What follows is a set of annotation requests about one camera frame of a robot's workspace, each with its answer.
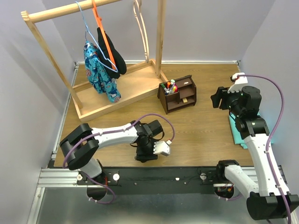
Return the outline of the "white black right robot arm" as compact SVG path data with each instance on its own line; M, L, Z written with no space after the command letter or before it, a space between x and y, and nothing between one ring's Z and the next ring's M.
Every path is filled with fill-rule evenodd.
M230 181L246 199L249 215L254 220L287 218L299 205L298 195L290 193L284 182L271 144L266 121L258 114L262 96L253 86L231 92L219 87L211 96L214 108L229 110L235 126L251 155L257 182L244 173L235 160L219 161L215 178L221 183Z

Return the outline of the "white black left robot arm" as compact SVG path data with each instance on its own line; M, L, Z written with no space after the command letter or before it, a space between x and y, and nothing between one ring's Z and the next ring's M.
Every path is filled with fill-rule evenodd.
M63 168L80 169L91 183L99 184L104 177L102 165L93 158L98 149L128 143L136 147L135 159L144 163L157 159L154 144L158 142L155 137L159 134L164 135L164 130L158 120L148 124L132 121L124 126L104 129L91 128L88 123L83 123L59 143L64 155Z

